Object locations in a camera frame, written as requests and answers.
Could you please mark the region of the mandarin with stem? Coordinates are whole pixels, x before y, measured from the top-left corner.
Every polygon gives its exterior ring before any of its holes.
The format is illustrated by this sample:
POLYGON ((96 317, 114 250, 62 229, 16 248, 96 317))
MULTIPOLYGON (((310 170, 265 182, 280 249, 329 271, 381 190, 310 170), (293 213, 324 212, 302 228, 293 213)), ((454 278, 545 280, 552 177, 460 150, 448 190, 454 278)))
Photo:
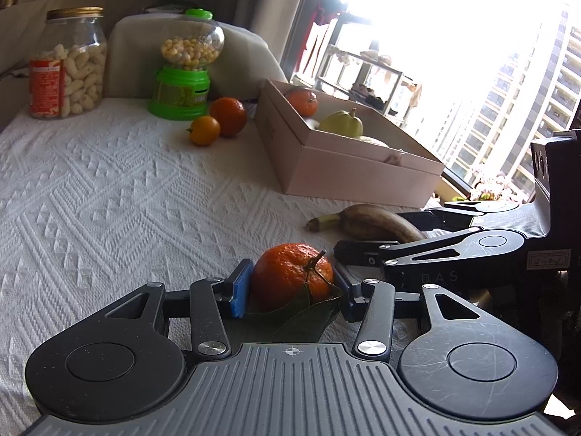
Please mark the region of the mandarin with stem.
POLYGON ((293 88, 285 94, 294 110, 302 117, 312 117, 318 108, 318 98, 314 90, 293 88))

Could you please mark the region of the glass jar of peanuts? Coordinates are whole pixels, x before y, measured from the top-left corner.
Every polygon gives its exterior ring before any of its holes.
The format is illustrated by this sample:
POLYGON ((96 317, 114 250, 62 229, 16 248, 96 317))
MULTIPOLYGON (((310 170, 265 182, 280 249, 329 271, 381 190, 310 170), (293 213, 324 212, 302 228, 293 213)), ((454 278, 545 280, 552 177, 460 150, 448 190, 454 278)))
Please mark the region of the glass jar of peanuts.
POLYGON ((29 58, 29 114, 64 119, 94 110, 102 100, 107 40, 103 9, 51 10, 29 58))

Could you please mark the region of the mandarin with leaf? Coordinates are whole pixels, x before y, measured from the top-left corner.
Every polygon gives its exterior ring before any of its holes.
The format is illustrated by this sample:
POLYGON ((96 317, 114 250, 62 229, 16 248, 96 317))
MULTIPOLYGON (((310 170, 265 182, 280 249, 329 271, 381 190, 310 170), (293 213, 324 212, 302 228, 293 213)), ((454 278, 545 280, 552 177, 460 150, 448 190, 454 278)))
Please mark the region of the mandarin with leaf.
POLYGON ((326 253, 305 243, 285 243, 265 251, 256 262, 250 291, 257 307, 271 312, 303 291, 314 304, 331 297, 334 272, 326 253))

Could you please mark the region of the grey covered sofa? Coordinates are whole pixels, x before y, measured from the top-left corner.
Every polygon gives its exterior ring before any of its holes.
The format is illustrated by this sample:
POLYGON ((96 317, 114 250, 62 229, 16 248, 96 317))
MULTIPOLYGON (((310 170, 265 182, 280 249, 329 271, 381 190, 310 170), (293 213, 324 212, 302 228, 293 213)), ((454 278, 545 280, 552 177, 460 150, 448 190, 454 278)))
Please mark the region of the grey covered sofa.
MULTIPOLYGON (((50 10, 101 6, 101 27, 108 42, 104 95, 148 98, 155 72, 162 66, 160 31, 170 14, 141 14, 148 0, 34 0, 1 11, 1 126, 6 127, 29 102, 29 83, 10 73, 28 65, 50 10)), ((252 100, 267 79, 285 82, 275 55, 261 36, 220 23, 226 44, 210 66, 212 93, 252 100)))

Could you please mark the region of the dark orange mandarin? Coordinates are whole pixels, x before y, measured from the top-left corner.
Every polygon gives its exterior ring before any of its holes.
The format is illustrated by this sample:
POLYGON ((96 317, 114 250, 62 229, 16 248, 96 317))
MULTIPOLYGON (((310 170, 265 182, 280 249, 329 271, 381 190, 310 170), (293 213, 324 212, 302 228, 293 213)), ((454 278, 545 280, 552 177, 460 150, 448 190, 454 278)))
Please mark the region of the dark orange mandarin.
POLYGON ((210 104, 209 114, 220 124, 220 136, 234 137, 247 123, 243 104, 234 97, 221 97, 210 104))

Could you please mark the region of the potted plant on sill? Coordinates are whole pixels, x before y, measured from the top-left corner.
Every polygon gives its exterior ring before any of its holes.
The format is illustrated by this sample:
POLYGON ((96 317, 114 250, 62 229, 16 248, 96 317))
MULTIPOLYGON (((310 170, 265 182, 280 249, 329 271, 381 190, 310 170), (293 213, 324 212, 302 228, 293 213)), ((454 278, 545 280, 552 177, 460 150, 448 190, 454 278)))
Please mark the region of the potted plant on sill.
POLYGON ((510 188, 509 182, 504 175, 498 174, 478 179, 471 190, 470 200, 504 201, 521 204, 522 196, 510 188))

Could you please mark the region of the pink cardboard box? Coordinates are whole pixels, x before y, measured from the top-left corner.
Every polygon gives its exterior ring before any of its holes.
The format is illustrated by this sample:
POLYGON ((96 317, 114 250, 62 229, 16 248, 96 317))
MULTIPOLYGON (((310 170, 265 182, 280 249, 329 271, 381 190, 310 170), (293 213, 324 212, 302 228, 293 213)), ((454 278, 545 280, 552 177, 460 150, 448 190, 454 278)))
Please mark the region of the pink cardboard box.
POLYGON ((305 121, 285 95, 292 85, 266 80, 255 123, 271 164, 289 195, 422 208, 435 191, 443 163, 372 108, 317 93, 320 120, 354 110, 363 134, 376 146, 321 132, 305 121))

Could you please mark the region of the green pear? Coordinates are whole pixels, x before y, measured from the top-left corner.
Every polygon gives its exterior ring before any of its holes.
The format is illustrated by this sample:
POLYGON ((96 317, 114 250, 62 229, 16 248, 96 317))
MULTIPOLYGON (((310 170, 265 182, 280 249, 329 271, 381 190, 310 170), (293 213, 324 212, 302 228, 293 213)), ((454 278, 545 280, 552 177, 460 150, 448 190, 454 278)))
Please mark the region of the green pear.
POLYGON ((368 137, 368 136, 358 137, 357 140, 364 142, 364 143, 368 143, 368 144, 377 146, 377 147, 386 148, 386 149, 389 147, 386 143, 382 142, 381 140, 378 140, 378 139, 372 138, 372 137, 368 137))
POLYGON ((357 110, 340 110, 326 116, 319 122, 318 130, 350 138, 363 135, 363 124, 357 117, 357 110))

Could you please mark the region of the green candy dispenser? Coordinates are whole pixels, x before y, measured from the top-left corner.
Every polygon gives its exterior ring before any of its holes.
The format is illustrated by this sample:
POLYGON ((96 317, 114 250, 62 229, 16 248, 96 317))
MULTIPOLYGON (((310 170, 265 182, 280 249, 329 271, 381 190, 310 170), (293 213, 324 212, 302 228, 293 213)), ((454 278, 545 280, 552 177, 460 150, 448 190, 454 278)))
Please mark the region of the green candy dispenser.
POLYGON ((203 9, 188 9, 164 21, 149 111, 168 120, 188 121, 208 112, 209 66, 224 48, 224 30, 203 9))

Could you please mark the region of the spotted banana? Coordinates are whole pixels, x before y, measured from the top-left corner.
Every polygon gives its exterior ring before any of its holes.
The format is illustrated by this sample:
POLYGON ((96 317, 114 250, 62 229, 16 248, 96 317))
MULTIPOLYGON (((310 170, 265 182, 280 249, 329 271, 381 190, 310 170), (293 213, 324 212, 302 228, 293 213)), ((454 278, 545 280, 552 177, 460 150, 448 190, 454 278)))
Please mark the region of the spotted banana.
POLYGON ((405 218, 371 204, 352 205, 336 214, 311 218, 305 228, 311 232, 340 229, 353 239, 367 241, 410 243, 426 239, 426 235, 405 218))

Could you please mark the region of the small kumquat orange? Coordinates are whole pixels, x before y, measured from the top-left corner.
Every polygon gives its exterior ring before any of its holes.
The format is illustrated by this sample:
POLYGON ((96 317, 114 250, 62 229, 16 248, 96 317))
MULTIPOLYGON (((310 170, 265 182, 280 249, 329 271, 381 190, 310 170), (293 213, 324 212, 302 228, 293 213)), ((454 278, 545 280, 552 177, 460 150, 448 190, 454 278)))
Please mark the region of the small kumquat orange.
POLYGON ((208 147, 220 137, 220 123, 212 116, 200 116, 191 123, 188 133, 192 144, 208 147))

